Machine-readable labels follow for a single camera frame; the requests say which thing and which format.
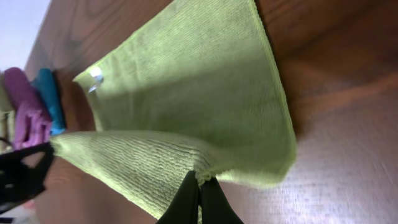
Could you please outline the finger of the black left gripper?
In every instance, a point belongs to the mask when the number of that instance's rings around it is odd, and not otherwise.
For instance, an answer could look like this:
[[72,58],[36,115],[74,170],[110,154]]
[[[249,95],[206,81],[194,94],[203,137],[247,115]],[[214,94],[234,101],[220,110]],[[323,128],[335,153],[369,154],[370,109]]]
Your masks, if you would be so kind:
[[[43,153],[35,167],[24,159]],[[32,200],[45,190],[44,180],[55,158],[55,150],[46,142],[1,155],[1,213]]]

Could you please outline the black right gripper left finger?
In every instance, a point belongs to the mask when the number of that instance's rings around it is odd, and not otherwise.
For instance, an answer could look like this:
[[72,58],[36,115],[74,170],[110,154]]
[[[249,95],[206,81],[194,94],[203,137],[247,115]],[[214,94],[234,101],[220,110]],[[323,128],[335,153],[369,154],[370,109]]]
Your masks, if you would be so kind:
[[174,199],[157,224],[197,224],[199,186],[195,172],[187,172]]

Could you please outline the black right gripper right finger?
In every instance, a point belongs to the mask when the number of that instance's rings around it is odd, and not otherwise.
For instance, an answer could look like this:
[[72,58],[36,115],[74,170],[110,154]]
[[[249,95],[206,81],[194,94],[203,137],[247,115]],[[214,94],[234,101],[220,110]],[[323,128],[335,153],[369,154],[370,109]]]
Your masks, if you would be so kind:
[[243,224],[214,177],[200,188],[202,224]]

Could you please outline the light green cloth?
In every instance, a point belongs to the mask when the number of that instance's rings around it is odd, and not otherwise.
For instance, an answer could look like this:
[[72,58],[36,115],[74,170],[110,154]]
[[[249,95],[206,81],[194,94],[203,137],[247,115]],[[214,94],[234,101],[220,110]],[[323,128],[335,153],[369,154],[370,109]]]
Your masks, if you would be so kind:
[[252,0],[173,1],[75,77],[94,131],[57,155],[155,218],[185,174],[263,189],[295,160],[279,71]]

